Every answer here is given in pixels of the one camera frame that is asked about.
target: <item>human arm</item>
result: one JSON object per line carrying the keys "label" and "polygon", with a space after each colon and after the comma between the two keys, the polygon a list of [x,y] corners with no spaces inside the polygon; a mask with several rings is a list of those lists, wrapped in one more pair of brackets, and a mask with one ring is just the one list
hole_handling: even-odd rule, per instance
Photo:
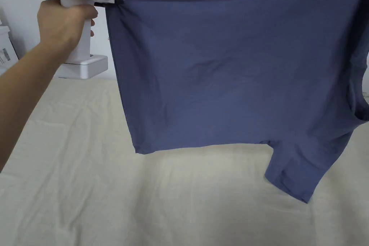
{"label": "human arm", "polygon": [[0,76],[0,172],[52,77],[77,46],[84,21],[96,17],[91,5],[67,9],[60,0],[41,4],[40,44]]}

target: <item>device handle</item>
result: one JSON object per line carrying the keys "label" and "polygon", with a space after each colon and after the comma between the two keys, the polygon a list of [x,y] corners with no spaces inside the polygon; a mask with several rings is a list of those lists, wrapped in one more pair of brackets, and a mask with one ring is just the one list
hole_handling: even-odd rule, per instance
{"label": "device handle", "polygon": [[[77,5],[89,4],[93,5],[94,0],[60,0],[64,7],[72,7]],[[90,58],[90,46],[91,46],[91,20],[86,20],[83,27],[81,39],[73,50],[66,63],[77,63],[86,61]]]}

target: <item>white base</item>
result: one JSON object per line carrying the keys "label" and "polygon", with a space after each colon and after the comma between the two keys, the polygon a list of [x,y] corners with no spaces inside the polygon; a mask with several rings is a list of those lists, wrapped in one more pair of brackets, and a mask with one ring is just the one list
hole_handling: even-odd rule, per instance
{"label": "white base", "polygon": [[108,57],[93,55],[83,62],[64,63],[58,69],[56,77],[67,79],[90,79],[108,70]]}

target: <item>bed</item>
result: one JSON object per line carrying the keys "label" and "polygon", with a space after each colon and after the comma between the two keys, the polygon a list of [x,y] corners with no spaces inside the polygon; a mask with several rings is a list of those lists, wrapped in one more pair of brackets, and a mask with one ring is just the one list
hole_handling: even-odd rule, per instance
{"label": "bed", "polygon": [[0,245],[369,245],[369,124],[309,204],[265,180],[271,155],[135,154],[116,81],[55,79],[0,174]]}

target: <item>hand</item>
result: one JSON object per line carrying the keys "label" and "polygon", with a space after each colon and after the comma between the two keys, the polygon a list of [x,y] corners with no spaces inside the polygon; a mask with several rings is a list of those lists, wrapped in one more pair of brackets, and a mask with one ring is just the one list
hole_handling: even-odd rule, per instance
{"label": "hand", "polygon": [[94,26],[93,18],[97,14],[91,5],[65,8],[60,0],[42,2],[37,14],[41,44],[67,58],[79,43],[84,22],[91,19],[91,25]]}

